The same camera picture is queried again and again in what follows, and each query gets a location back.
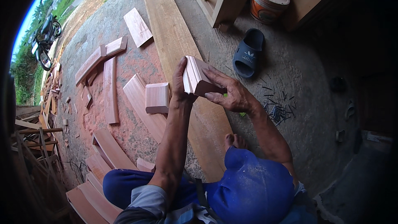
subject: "motorcycle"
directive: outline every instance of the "motorcycle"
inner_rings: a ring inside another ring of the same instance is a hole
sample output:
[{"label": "motorcycle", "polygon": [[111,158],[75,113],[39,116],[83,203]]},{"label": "motorcycle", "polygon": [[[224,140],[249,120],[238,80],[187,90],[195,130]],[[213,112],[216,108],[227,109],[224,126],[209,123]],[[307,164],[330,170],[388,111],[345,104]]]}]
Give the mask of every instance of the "motorcycle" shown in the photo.
[{"label": "motorcycle", "polygon": [[36,54],[36,59],[45,71],[51,69],[51,59],[48,57],[48,52],[55,39],[61,36],[61,24],[53,16],[52,13],[44,22],[40,34],[38,29],[31,35],[32,54]]}]

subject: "fingernail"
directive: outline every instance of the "fingernail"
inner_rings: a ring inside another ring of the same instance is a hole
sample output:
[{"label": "fingernail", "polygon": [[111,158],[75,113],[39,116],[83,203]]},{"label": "fingernail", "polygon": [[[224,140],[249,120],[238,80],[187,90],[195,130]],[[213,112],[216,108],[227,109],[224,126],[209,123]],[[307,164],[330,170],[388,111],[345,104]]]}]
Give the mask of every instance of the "fingernail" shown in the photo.
[{"label": "fingernail", "polygon": [[212,100],[214,98],[214,95],[212,93],[205,93],[205,97],[209,100]]}]

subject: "hand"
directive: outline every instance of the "hand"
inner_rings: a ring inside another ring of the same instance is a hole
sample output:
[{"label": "hand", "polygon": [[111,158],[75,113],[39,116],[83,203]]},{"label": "hand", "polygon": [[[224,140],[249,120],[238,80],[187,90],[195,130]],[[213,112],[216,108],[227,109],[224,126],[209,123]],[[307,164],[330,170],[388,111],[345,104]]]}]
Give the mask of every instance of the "hand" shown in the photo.
[{"label": "hand", "polygon": [[260,102],[256,100],[242,83],[212,66],[209,66],[209,69],[202,68],[202,71],[211,81],[225,87],[228,91],[228,96],[224,97],[222,94],[214,92],[205,93],[205,97],[208,100],[223,106],[231,112],[247,112],[250,114],[254,111]]},{"label": "hand", "polygon": [[173,100],[178,102],[189,102],[194,103],[197,99],[196,95],[189,95],[184,91],[184,82],[182,80],[182,74],[187,66],[187,58],[183,56],[178,63],[176,70],[173,74]]}]

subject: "orange bucket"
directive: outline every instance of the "orange bucket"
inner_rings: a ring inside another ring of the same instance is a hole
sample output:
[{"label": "orange bucket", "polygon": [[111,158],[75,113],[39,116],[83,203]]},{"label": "orange bucket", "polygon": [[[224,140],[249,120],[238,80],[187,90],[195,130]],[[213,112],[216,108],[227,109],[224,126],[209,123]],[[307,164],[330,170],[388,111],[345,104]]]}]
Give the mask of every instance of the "orange bucket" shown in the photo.
[{"label": "orange bucket", "polygon": [[264,23],[271,24],[289,6],[290,0],[251,0],[251,16]]}]

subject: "sky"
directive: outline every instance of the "sky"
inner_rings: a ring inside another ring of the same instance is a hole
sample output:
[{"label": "sky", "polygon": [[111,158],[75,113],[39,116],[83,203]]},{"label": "sky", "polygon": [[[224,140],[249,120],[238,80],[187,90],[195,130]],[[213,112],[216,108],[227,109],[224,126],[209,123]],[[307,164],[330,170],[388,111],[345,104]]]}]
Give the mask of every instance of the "sky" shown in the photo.
[{"label": "sky", "polygon": [[30,6],[29,10],[26,13],[26,16],[22,22],[22,25],[19,28],[17,37],[15,38],[14,47],[12,48],[11,61],[14,61],[16,59],[15,54],[19,50],[19,46],[22,42],[22,38],[25,35],[25,32],[29,29],[29,27],[32,23],[33,14],[35,13],[35,9],[39,4],[40,4],[40,0],[34,0],[32,5]]}]

